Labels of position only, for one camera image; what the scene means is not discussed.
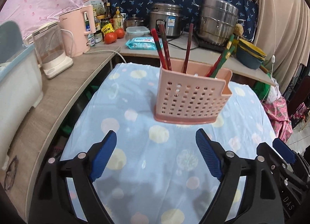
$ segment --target light blue tablecloth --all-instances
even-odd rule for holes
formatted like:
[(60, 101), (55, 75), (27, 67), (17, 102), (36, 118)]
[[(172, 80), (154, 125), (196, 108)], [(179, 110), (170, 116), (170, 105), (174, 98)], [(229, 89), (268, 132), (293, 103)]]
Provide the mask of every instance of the light blue tablecloth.
[[(255, 158), (257, 145), (272, 146), (275, 138), (255, 93), (234, 82), (229, 84), (233, 95), (215, 123), (155, 121), (158, 76), (156, 67), (117, 65), (83, 111), (62, 154), (62, 160), (71, 159), (87, 152), (110, 129), (117, 133), (116, 149), (94, 182), (116, 224), (199, 223), (219, 185), (196, 145), (199, 128), (225, 150), (245, 158)], [(237, 213), (244, 181), (240, 179), (228, 218)], [(72, 179), (68, 186), (76, 214), (85, 220)]]

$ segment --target yellow snack package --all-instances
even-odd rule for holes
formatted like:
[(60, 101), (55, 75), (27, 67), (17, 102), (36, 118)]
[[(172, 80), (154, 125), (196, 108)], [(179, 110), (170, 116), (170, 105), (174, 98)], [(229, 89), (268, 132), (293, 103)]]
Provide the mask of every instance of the yellow snack package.
[(110, 23), (107, 23), (105, 26), (102, 27), (101, 31), (103, 32), (103, 34), (107, 34), (109, 32), (114, 32), (113, 26)]

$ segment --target green chopstick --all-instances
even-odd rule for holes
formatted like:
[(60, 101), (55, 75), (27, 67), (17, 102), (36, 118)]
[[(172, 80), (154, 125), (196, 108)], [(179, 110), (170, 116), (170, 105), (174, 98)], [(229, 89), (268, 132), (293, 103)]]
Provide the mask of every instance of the green chopstick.
[(229, 50), (225, 49), (223, 52), (223, 57), (221, 58), (221, 61), (219, 62), (219, 64), (217, 65), (216, 69), (214, 70), (214, 72), (211, 74), (211, 78), (215, 78), (215, 76), (217, 75), (217, 73), (219, 72), (219, 70), (221, 69), (221, 67), (224, 65), (224, 63), (226, 62), (226, 60), (230, 57), (230, 55), (232, 54), (232, 52), (234, 51), (235, 46), (232, 45), (230, 47)]

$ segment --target blue gripper pad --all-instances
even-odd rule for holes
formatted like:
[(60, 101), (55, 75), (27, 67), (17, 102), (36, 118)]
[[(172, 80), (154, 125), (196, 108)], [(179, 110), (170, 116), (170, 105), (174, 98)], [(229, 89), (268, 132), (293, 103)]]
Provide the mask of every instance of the blue gripper pad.
[(92, 171), (89, 175), (89, 179), (94, 182), (97, 178), (100, 178), (107, 163), (112, 155), (112, 152), (116, 146), (116, 133), (112, 132), (104, 145), (98, 151), (96, 157), (92, 161)]
[(196, 144), (201, 152), (203, 159), (205, 160), (209, 171), (213, 177), (221, 180), (223, 177), (221, 161), (216, 155), (214, 149), (211, 146), (211, 140), (203, 129), (199, 129), (196, 132)]
[(283, 157), (287, 163), (295, 163), (295, 154), (294, 152), (281, 141), (280, 138), (276, 138), (272, 142), (272, 147)]

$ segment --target pink electric kettle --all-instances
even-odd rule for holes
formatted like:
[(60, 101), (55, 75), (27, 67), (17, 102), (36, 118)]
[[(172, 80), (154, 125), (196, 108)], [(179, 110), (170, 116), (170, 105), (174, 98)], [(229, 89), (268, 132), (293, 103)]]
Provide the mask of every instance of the pink electric kettle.
[(95, 21), (93, 14), (93, 6), (85, 6), (75, 10), (71, 10), (60, 14), (59, 24), (61, 29), (70, 31), (62, 32), (62, 38), (67, 55), (71, 55), (72, 58), (82, 55), (84, 52), (89, 51), (88, 34), (95, 33)]

